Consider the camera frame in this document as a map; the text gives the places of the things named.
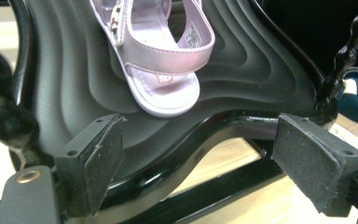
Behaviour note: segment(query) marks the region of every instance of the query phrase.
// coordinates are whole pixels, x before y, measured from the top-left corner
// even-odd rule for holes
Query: wavy black surface
[[[21,97],[33,100],[40,126],[36,147],[54,155],[93,120],[113,113],[126,117],[126,160],[103,205],[120,220],[168,195],[219,141],[274,138],[275,123],[251,117],[276,118],[281,112],[317,116],[316,84],[309,72],[250,3],[203,1],[216,44],[209,63],[197,72],[200,98],[184,115],[160,119],[132,98],[89,0],[24,1],[38,52],[34,73],[17,76],[34,80],[33,92]],[[180,34],[184,16],[177,4],[170,20],[174,34]]]

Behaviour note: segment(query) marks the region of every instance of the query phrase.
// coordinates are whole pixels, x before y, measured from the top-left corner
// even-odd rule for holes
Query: sandal strap
[[[126,66],[149,73],[175,76],[199,70],[209,61],[214,34],[202,12],[200,0],[183,0],[186,10],[186,29],[178,42],[179,49],[160,49],[138,41],[131,34],[133,0],[117,0],[117,3],[120,11],[115,15],[118,20],[116,20],[117,31],[114,36],[117,39],[117,51]],[[170,5],[172,1],[168,0],[166,3]]]

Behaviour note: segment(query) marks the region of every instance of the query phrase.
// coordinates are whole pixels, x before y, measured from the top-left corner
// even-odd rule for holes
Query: pink sandal
[[[132,95],[151,115],[173,117],[198,100],[194,71],[205,65],[214,34],[200,0],[183,0],[186,29],[176,43],[168,28],[172,0],[90,0],[120,60]]]

